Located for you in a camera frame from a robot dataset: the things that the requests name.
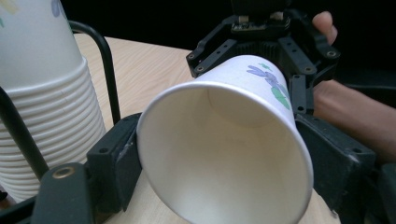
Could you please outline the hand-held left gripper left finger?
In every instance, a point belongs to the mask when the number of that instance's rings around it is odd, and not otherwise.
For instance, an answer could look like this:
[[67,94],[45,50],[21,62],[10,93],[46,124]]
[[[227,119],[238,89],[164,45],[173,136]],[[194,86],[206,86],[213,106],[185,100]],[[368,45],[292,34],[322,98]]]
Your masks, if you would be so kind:
[[118,121],[87,153],[95,180],[94,201],[100,213],[126,211],[142,167],[138,158],[136,127],[141,114]]

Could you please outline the black wire cup holder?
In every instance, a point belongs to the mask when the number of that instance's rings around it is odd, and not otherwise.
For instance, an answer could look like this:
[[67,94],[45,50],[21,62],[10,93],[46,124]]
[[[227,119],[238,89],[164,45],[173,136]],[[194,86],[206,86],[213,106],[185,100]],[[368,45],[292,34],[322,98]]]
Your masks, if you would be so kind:
[[[109,45],[86,24],[69,21],[69,26],[74,37],[83,33],[96,42],[104,64],[110,109],[113,119],[118,120],[120,108]],[[0,88],[0,187],[15,202],[21,203],[37,195],[39,181],[49,169],[18,109]]]

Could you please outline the flower print paper cup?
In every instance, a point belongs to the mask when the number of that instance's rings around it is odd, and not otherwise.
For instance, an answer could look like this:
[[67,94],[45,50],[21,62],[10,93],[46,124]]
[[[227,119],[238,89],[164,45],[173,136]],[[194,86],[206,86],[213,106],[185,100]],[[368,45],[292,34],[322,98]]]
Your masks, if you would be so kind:
[[159,94],[137,126],[151,187],[190,224],[298,224],[313,188],[286,80],[233,57]]

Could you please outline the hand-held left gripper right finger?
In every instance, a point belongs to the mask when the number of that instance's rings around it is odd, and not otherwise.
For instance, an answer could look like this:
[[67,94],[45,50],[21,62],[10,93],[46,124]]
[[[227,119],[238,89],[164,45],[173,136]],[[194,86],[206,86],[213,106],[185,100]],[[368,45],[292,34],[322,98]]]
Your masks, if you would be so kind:
[[356,216],[374,152],[322,119],[298,114],[295,122],[311,156],[315,191],[339,216]]

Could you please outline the stack of white paper cups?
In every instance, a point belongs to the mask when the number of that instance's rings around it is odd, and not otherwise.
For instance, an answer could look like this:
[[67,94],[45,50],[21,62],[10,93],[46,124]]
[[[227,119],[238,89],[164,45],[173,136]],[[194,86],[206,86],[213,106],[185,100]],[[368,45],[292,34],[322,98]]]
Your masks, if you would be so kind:
[[50,168],[85,162],[106,132],[60,0],[0,0],[0,88]]

